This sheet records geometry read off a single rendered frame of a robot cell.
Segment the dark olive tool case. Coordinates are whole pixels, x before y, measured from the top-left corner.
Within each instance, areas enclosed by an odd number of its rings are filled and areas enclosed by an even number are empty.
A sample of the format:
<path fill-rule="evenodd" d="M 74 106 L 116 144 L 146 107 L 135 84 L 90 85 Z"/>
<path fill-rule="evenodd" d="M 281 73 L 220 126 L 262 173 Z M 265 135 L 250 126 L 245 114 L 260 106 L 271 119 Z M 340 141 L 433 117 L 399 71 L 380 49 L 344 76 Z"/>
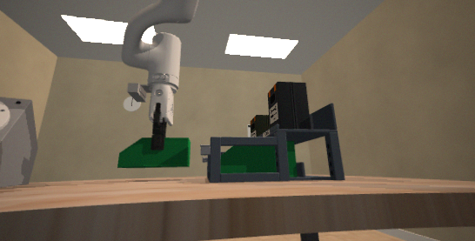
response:
<path fill-rule="evenodd" d="M 251 137 L 258 137 L 270 129 L 269 115 L 256 115 L 251 120 Z"/>

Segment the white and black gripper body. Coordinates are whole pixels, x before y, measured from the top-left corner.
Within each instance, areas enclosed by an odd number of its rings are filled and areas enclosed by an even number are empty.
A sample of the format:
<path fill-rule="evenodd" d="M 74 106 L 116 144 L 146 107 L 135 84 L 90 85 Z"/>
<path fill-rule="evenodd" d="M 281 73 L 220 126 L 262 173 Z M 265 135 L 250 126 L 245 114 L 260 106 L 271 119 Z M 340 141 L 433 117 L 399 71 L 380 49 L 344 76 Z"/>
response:
<path fill-rule="evenodd" d="M 169 126 L 173 125 L 173 94 L 177 92 L 177 89 L 168 84 L 153 84 L 151 86 L 151 101 L 149 108 L 149 119 L 153 123 L 153 111 L 155 112 L 156 103 L 160 103 L 160 123 L 164 121 Z M 160 92 L 158 95 L 157 93 Z"/>

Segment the black tool case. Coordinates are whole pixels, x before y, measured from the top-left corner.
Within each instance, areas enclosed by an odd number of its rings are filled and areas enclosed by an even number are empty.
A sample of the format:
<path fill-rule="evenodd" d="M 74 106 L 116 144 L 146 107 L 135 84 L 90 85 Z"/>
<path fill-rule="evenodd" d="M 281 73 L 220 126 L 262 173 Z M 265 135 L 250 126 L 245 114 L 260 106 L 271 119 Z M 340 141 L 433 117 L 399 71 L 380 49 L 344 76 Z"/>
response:
<path fill-rule="evenodd" d="M 270 128 L 311 130 L 306 83 L 276 82 L 268 92 Z"/>

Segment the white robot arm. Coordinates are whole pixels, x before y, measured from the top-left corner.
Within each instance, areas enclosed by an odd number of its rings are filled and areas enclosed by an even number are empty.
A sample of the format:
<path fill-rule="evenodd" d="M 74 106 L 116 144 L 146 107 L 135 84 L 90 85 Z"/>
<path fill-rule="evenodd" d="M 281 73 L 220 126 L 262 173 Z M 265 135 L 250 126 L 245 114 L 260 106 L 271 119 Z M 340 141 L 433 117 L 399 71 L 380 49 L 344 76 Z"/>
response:
<path fill-rule="evenodd" d="M 137 101 L 146 102 L 153 84 L 168 84 L 178 89 L 180 40 L 158 33 L 152 43 L 142 41 L 144 33 L 161 23 L 189 23 L 198 0 L 159 0 L 137 12 L 127 23 L 122 44 L 122 61 L 131 67 L 149 71 L 148 84 L 128 83 L 127 92 Z"/>

